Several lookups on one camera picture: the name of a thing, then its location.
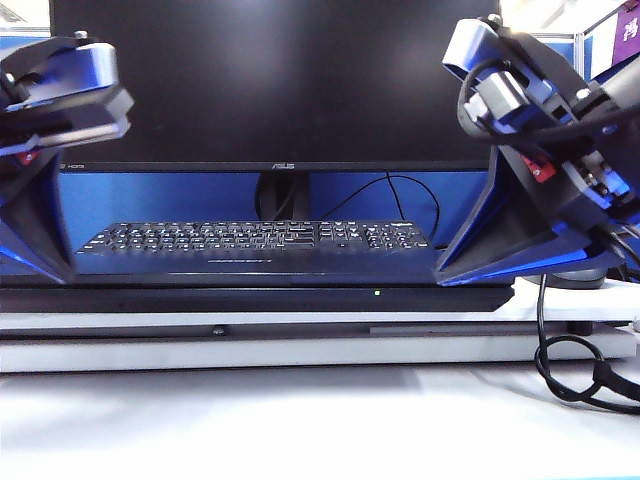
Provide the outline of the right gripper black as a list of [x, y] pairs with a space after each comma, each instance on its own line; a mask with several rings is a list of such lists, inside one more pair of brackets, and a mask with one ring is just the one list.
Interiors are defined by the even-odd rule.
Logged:
[[607, 224], [639, 217], [639, 62], [603, 82], [571, 68], [497, 72], [488, 180], [438, 258], [440, 285], [621, 263]]

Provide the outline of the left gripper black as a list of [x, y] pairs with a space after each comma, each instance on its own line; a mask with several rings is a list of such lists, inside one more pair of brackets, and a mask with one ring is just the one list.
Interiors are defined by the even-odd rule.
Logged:
[[10, 155], [1, 158], [2, 256], [58, 283], [73, 279], [58, 189], [62, 151], [44, 149], [120, 138], [133, 105], [126, 89], [107, 87], [1, 111], [1, 154]]

